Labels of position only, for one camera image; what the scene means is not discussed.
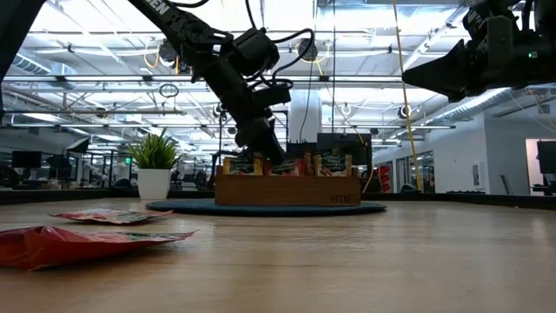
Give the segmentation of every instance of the round mat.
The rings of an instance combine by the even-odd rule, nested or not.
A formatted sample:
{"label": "round mat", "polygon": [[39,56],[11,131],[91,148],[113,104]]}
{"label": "round mat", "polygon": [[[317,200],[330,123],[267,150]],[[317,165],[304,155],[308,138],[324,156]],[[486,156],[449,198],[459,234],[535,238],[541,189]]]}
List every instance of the round mat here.
{"label": "round mat", "polygon": [[175,213],[213,216],[346,216],[377,213],[386,206],[362,203],[356,206],[264,206],[264,205],[216,205],[215,199],[184,199],[148,203],[147,209]]}

